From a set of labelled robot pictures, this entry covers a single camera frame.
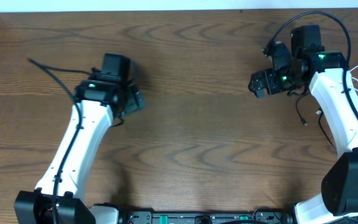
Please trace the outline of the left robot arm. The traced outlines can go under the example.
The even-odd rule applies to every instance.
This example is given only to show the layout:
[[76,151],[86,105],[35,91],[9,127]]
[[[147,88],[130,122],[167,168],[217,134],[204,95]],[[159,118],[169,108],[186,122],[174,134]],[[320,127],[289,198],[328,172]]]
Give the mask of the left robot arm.
[[21,190],[14,202],[19,223],[127,223],[113,205],[85,204],[93,161],[106,132],[124,124],[124,116],[144,108],[135,80],[137,64],[119,54],[104,54],[100,69],[67,94],[73,102],[70,122],[57,153],[31,192]]

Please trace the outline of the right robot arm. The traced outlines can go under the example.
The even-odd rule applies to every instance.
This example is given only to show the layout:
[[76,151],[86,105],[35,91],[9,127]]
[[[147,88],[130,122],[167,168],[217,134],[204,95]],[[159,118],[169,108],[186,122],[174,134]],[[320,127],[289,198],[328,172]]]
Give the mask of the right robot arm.
[[253,73],[249,90],[258,98],[308,90],[326,117],[338,156],[320,193],[296,204],[284,221],[334,223],[358,217],[358,96],[346,59],[325,50],[317,25],[293,29],[289,49],[271,40],[263,53],[273,67]]

